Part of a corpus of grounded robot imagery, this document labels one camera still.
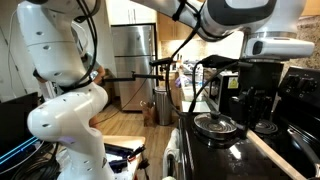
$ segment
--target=light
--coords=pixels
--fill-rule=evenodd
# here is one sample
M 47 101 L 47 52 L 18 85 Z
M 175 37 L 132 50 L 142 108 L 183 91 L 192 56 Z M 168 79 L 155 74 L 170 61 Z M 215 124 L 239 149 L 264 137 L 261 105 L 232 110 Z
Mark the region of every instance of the light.
M 229 150 L 231 151 L 232 155 L 233 155 L 236 159 L 238 159 L 238 160 L 241 159 L 241 152 L 236 148 L 235 145 L 231 146 Z

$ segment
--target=stove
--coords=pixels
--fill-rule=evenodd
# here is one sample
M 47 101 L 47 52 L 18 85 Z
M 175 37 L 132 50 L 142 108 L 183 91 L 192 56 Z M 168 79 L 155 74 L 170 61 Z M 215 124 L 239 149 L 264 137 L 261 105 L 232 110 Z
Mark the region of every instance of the stove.
M 289 135 L 296 132 L 320 157 L 320 71 L 290 67 L 282 81 L 278 102 L 270 120 L 260 120 L 253 131 L 304 177 L 315 176 L 313 162 Z M 181 172 L 184 180 L 291 179 L 248 139 L 217 139 L 199 131 L 198 114 L 179 120 Z M 201 126 L 227 131 L 208 122 Z

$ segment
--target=refrigerator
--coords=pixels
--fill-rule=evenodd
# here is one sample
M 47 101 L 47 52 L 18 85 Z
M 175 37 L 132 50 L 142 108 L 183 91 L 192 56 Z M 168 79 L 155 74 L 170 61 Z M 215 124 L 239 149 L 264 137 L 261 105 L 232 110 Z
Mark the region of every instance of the refrigerator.
M 136 74 L 155 74 L 150 61 L 157 59 L 156 24 L 112 25 L 113 49 L 117 78 Z M 153 79 L 136 78 L 135 81 L 119 82 L 123 111 L 141 111 L 141 103 L 152 101 L 155 85 Z

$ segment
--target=white cabinet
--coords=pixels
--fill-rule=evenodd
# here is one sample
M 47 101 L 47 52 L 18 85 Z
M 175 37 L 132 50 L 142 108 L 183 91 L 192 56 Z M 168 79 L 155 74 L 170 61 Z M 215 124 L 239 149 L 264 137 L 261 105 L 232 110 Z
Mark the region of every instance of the white cabinet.
M 156 11 L 129 0 L 108 0 L 107 8 L 111 25 L 156 22 Z

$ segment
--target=metal rod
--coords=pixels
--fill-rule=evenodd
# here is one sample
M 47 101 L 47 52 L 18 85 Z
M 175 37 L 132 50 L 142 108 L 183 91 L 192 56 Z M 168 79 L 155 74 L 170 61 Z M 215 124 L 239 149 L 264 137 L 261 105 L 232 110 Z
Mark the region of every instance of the metal rod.
M 288 176 L 295 180 L 305 180 L 306 178 L 294 169 L 286 160 L 271 149 L 263 140 L 261 140 L 250 129 L 247 132 L 247 138 L 262 152 L 264 152 L 277 166 L 279 166 Z

